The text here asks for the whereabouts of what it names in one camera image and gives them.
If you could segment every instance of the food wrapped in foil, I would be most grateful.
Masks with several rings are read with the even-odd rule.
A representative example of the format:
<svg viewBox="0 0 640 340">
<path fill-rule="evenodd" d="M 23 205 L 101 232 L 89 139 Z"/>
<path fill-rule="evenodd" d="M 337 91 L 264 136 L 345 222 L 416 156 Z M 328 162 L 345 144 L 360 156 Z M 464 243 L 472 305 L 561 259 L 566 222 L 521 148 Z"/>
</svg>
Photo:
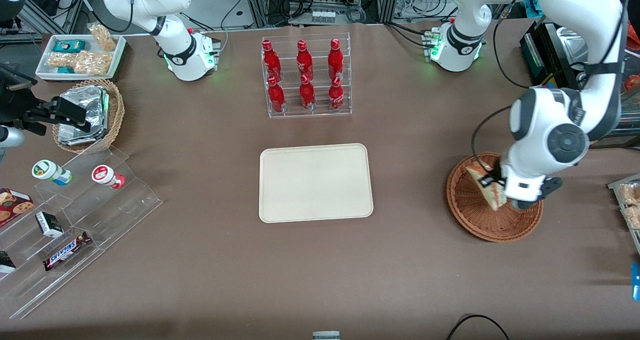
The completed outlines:
<svg viewBox="0 0 640 340">
<path fill-rule="evenodd" d="M 109 132 L 109 94 L 102 86 L 84 86 L 70 89 L 60 95 L 86 111 L 89 132 L 71 125 L 60 125 L 57 139 L 62 145 L 73 146 L 99 141 Z"/>
</svg>

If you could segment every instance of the yogurt bottle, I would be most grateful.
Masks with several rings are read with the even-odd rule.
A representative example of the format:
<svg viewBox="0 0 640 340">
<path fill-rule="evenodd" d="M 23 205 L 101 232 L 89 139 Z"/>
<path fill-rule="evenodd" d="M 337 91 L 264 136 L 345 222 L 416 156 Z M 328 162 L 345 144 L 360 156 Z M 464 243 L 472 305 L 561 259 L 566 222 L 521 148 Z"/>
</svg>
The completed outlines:
<svg viewBox="0 0 640 340">
<path fill-rule="evenodd" d="M 73 174 L 49 160 L 40 160 L 33 165 L 31 170 L 34 178 L 51 181 L 57 185 L 64 186 L 71 182 Z"/>
<path fill-rule="evenodd" d="M 121 188 L 126 182 L 124 176 L 106 165 L 100 165 L 94 168 L 91 173 L 91 178 L 95 182 L 100 183 L 100 185 L 107 185 L 114 190 Z"/>
</svg>

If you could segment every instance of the white plastic tray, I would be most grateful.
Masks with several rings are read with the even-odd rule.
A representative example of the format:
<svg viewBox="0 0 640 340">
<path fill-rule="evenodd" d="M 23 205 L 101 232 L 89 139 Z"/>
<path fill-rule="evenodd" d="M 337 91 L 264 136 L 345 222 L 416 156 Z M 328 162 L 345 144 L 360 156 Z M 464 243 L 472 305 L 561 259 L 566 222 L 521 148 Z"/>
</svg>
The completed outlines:
<svg viewBox="0 0 640 340">
<path fill-rule="evenodd" d="M 362 144 L 270 148 L 260 155 L 265 223 L 368 217 L 373 212 Z"/>
<path fill-rule="evenodd" d="M 38 63 L 38 68 L 36 68 L 36 76 L 40 77 L 42 80 L 51 80 L 51 81 L 84 81 L 84 80 L 107 80 L 109 78 L 113 78 L 116 74 L 116 70 L 118 69 L 118 64 L 120 63 L 122 53 L 124 52 L 125 45 L 127 44 L 124 36 L 112 35 L 113 39 L 116 41 L 116 49 L 113 51 L 113 60 L 111 65 L 109 66 L 109 71 L 107 71 L 107 75 L 104 76 L 95 76 L 95 75 L 87 75 L 84 73 L 58 73 L 57 68 L 50 68 L 47 66 L 47 60 L 49 59 L 49 54 L 52 52 L 57 41 L 67 41 L 67 40 L 84 40 L 86 41 L 85 50 L 87 51 L 100 51 L 102 52 L 98 43 L 94 40 L 92 35 L 53 35 L 49 39 L 46 44 L 46 48 L 42 53 L 42 57 Z"/>
</svg>

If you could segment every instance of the snickers bar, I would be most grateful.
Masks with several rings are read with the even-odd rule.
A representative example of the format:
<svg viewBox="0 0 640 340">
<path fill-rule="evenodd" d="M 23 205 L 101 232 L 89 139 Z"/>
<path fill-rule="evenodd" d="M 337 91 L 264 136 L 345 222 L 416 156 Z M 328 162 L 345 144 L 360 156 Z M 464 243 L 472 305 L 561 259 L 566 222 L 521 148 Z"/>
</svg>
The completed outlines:
<svg viewBox="0 0 640 340">
<path fill-rule="evenodd" d="M 89 242 L 91 242 L 91 239 L 89 238 L 87 233 L 83 231 L 82 235 L 73 239 L 73 241 L 69 242 L 69 244 L 60 249 L 60 251 L 53 254 L 50 258 L 48 258 L 48 260 L 44 260 L 42 262 L 44 264 L 45 271 L 49 271 L 57 267 L 62 262 L 67 260 L 67 258 L 71 257 L 71 255 L 76 253 L 85 244 L 89 244 Z"/>
<path fill-rule="evenodd" d="M 6 251 L 0 251 L 0 272 L 4 274 L 10 274 L 14 272 L 16 265 L 11 261 Z"/>
<path fill-rule="evenodd" d="M 38 226 L 41 228 L 42 235 L 55 239 L 64 233 L 62 226 L 58 223 L 58 219 L 52 214 L 40 211 L 36 214 L 36 220 L 38 220 Z"/>
</svg>

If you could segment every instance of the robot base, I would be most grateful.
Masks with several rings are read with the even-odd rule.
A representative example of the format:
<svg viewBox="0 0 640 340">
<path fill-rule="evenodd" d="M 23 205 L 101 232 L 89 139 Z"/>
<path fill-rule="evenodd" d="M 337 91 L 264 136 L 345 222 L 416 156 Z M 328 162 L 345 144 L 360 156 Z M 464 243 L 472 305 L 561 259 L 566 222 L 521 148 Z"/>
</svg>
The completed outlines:
<svg viewBox="0 0 640 340">
<path fill-rule="evenodd" d="M 192 36 L 196 40 L 196 50 L 185 64 L 178 66 L 172 64 L 166 56 L 164 57 L 169 70 L 183 81 L 195 81 L 209 71 L 217 70 L 220 58 L 220 41 L 214 43 L 210 37 L 202 34 L 192 34 Z"/>
<path fill-rule="evenodd" d="M 435 62 L 447 71 L 461 72 L 470 68 L 473 61 L 478 59 L 482 43 L 478 45 L 475 54 L 460 55 L 447 39 L 447 30 L 450 26 L 451 23 L 444 23 L 441 27 L 434 27 L 422 36 L 422 43 L 425 46 L 433 46 L 433 48 L 424 49 L 424 56 L 427 62 Z"/>
</svg>

